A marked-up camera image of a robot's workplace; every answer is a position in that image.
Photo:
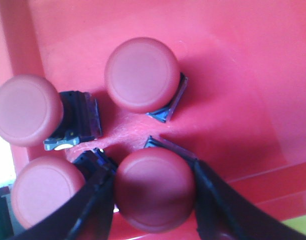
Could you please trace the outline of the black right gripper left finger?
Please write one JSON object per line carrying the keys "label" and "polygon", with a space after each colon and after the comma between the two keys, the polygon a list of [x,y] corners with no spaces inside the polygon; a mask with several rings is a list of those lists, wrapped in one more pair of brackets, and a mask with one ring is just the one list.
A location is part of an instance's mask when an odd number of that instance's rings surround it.
{"label": "black right gripper left finger", "polygon": [[76,240],[88,223],[94,223],[95,238],[107,240],[114,214],[115,173],[115,164],[101,164],[87,183],[57,211],[10,239]]}

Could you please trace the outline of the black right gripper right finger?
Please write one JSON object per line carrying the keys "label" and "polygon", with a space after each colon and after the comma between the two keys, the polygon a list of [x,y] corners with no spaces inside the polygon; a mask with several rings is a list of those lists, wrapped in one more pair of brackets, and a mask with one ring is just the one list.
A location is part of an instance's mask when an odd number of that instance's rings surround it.
{"label": "black right gripper right finger", "polygon": [[306,240],[242,197],[202,160],[191,164],[196,182],[195,214],[202,240],[214,240],[226,226],[235,240]]}

